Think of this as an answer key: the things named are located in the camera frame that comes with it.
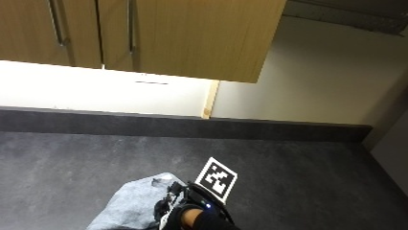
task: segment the metal handle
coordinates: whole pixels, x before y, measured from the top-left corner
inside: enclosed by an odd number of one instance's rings
[[[59,17],[56,15],[56,8],[55,8],[54,0],[48,0],[48,7],[50,7],[51,21],[52,21],[56,41],[60,46],[65,46],[65,39],[63,38],[63,34],[61,34],[60,22],[59,22]]]
[[[128,0],[128,36],[129,36],[129,53],[133,54],[136,49],[133,44],[133,22],[135,22],[135,15],[133,15],[133,0]]]

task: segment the ceiling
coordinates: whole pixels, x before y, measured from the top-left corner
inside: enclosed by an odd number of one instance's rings
[[[408,0],[289,0],[283,15],[400,35]]]

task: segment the cabinet door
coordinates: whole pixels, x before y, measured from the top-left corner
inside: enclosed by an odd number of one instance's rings
[[[129,1],[99,1],[108,69],[257,82],[285,0]]]
[[[101,68],[95,1],[0,0],[0,59]]]

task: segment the gray cloth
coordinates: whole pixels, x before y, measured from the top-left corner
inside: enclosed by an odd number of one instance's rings
[[[168,187],[177,181],[172,174],[161,173],[127,183],[115,193],[101,214],[93,219],[87,230],[148,229],[155,224],[155,204],[168,192]]]

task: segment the white wall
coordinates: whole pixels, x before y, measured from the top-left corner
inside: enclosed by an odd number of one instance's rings
[[[376,126],[407,85],[407,37],[282,17],[259,82],[222,81],[213,117]]]
[[[408,195],[408,110],[371,153]]]
[[[209,84],[210,80],[0,60],[0,106],[201,116]]]

